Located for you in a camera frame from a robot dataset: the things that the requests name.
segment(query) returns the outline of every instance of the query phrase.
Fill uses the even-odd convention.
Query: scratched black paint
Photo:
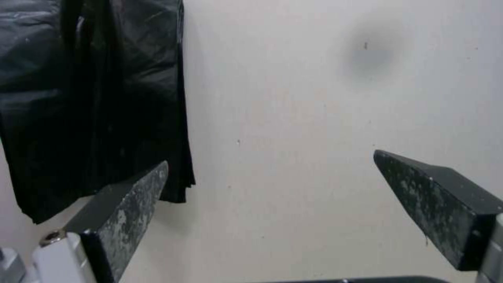
[[[478,270],[503,202],[456,171],[385,151],[374,161],[405,211],[457,270]]]

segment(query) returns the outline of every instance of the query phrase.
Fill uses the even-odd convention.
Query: garbage bag
[[[0,2],[0,135],[35,223],[162,160],[185,202],[182,27],[181,0]]]

